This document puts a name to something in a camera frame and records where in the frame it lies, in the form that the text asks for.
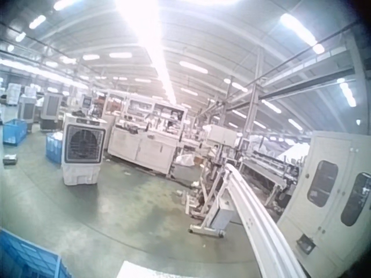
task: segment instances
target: blue crate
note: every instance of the blue crate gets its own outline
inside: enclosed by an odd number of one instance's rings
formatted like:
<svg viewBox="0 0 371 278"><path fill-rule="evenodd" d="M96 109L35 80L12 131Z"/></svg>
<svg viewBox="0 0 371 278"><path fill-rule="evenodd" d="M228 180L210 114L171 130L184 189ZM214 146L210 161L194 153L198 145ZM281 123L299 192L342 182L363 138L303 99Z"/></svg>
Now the blue crate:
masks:
<svg viewBox="0 0 371 278"><path fill-rule="evenodd" d="M46 135L46 157L52 162L61 164L63 139L55 134L56 133L48 133Z"/></svg>
<svg viewBox="0 0 371 278"><path fill-rule="evenodd" d="M2 130L2 143L18 146L27 135L27 123L23 120L10 120L4 124Z"/></svg>
<svg viewBox="0 0 371 278"><path fill-rule="evenodd" d="M0 229L0 277L72 278L61 257Z"/></svg>

